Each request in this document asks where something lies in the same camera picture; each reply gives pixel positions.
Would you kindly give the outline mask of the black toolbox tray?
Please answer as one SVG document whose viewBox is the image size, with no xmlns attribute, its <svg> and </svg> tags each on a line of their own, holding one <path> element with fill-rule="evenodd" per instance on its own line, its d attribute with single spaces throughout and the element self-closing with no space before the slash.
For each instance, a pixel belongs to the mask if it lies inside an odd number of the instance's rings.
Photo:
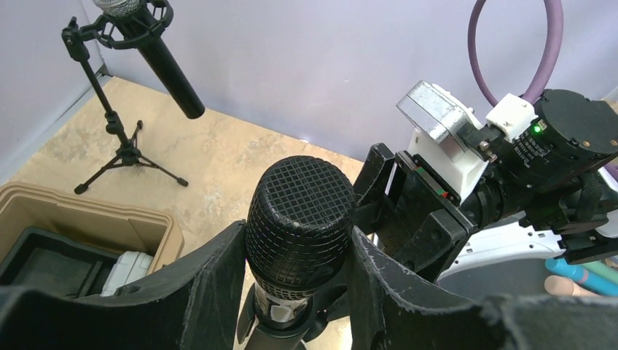
<svg viewBox="0 0 618 350">
<path fill-rule="evenodd" d="M 119 257 L 30 226 L 1 262 L 1 285 L 33 287 L 70 299 L 99 295 Z"/>
</svg>

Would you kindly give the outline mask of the tan wooden dowel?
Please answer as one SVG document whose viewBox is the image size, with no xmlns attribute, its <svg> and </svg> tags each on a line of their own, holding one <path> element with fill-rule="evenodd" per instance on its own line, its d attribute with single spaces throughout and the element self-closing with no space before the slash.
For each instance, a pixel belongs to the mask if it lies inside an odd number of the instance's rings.
<svg viewBox="0 0 618 350">
<path fill-rule="evenodd" d="M 594 292 L 588 291 L 574 281 L 562 276 L 548 276 L 544 280 L 544 288 L 548 293 L 555 296 L 598 297 Z"/>
</svg>

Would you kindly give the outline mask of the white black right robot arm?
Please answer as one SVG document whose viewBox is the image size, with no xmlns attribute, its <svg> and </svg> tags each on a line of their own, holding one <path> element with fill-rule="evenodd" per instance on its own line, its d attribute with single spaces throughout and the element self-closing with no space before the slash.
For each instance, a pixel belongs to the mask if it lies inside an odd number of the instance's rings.
<svg viewBox="0 0 618 350">
<path fill-rule="evenodd" d="M 437 120 L 406 151 L 371 147 L 355 223 L 428 281 L 528 258 L 587 263 L 617 253 L 617 112 L 570 90 L 505 97 L 485 125 L 437 87 L 401 102 Z"/>
</svg>

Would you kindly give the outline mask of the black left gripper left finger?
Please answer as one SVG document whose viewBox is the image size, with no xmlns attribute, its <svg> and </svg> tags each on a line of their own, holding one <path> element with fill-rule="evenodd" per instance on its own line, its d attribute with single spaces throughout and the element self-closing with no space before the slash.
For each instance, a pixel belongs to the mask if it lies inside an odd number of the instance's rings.
<svg viewBox="0 0 618 350">
<path fill-rule="evenodd" d="M 3 349 L 232 349 L 245 276 L 244 221 L 109 297 L 1 289 Z"/>
</svg>

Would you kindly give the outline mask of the grey plastic case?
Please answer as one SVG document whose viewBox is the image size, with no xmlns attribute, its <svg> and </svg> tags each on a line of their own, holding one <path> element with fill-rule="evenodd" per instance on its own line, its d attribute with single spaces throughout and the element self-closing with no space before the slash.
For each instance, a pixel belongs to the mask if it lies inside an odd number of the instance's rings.
<svg viewBox="0 0 618 350">
<path fill-rule="evenodd" d="M 100 296 L 111 296 L 118 288 L 145 277 L 152 261 L 153 256 L 144 252 L 125 252 L 120 255 L 103 285 Z"/>
</svg>

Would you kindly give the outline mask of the tan plastic toolbox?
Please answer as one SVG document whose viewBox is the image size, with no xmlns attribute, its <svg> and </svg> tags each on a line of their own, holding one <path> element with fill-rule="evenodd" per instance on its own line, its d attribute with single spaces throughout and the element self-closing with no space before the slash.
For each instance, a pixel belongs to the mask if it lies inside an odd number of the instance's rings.
<svg viewBox="0 0 618 350">
<path fill-rule="evenodd" d="M 179 259 L 184 237 L 169 214 L 11 182 L 1 187 L 1 262 L 27 227 L 40 228 L 119 256 L 153 256 L 147 275 Z"/>
</svg>

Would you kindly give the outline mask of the blue cylindrical object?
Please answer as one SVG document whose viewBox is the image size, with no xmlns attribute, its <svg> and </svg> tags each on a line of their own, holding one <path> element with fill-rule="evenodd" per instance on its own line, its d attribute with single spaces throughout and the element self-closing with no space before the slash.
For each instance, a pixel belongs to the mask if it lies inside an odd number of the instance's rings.
<svg viewBox="0 0 618 350">
<path fill-rule="evenodd" d="M 617 296 L 617 271 L 601 262 L 569 265 L 564 259 L 547 259 L 544 264 L 552 275 L 568 278 L 588 291 Z"/>
</svg>

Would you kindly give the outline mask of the black handheld microphone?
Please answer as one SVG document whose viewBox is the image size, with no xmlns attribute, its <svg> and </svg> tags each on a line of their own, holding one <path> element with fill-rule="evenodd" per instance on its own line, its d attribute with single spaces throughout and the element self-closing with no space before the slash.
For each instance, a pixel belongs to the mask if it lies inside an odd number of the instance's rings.
<svg viewBox="0 0 618 350">
<path fill-rule="evenodd" d="M 337 166 L 308 155 L 272 164 L 245 226 L 246 260 L 267 298 L 298 314 L 298 303 L 340 272 L 355 213 L 353 186 Z"/>
</svg>

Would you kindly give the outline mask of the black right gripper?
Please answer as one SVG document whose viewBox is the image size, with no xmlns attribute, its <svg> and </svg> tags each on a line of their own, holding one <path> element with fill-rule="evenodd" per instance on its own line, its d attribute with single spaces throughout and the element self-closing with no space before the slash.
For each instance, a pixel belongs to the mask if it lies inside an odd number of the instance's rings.
<svg viewBox="0 0 618 350">
<path fill-rule="evenodd" d="M 376 234 L 385 254 L 430 282 L 455 262 L 476 232 L 455 204 L 458 195 L 440 180 L 421 156 L 377 143 L 353 185 L 356 225 Z"/>
</svg>

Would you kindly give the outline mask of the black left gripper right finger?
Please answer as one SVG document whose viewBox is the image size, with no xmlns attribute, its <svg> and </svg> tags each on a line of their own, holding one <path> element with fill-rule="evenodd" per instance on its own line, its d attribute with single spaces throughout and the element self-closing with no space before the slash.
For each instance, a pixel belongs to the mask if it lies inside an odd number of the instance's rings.
<svg viewBox="0 0 618 350">
<path fill-rule="evenodd" d="M 346 260 L 354 349 L 615 349 L 614 297 L 475 302 L 383 254 L 359 229 Z"/>
</svg>

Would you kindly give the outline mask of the silver-head black microphone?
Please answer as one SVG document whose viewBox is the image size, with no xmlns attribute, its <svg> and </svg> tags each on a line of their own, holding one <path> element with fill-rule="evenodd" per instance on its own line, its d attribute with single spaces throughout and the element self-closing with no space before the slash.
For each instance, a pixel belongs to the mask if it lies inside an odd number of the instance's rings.
<svg viewBox="0 0 618 350">
<path fill-rule="evenodd" d="M 206 111 L 203 102 L 163 42 L 163 32 L 173 20 L 173 8 L 168 1 L 94 1 L 102 11 L 98 18 L 104 26 L 119 31 L 116 40 L 104 30 L 98 41 L 113 50 L 139 51 L 185 116 L 191 120 Z"/>
</svg>

